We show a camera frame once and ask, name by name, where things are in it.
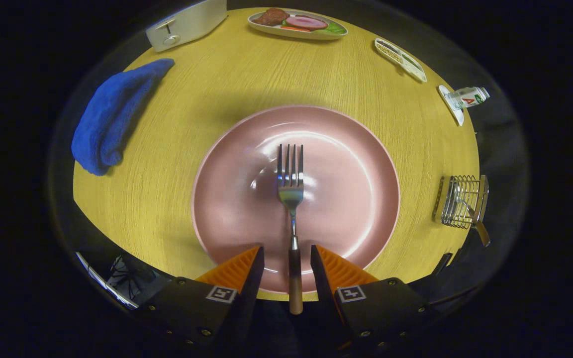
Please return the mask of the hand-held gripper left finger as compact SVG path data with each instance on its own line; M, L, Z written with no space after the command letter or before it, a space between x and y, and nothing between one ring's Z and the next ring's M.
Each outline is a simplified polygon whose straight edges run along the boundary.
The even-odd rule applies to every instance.
M264 249L254 246L196 279L173 278L135 318L189 356L238 356L263 271Z

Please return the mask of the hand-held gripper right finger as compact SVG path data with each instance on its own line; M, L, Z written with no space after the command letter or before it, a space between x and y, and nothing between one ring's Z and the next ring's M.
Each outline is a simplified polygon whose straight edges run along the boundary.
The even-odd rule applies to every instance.
M333 356L379 356L420 332L438 312L399 278L377 279L320 245L312 245L321 342Z

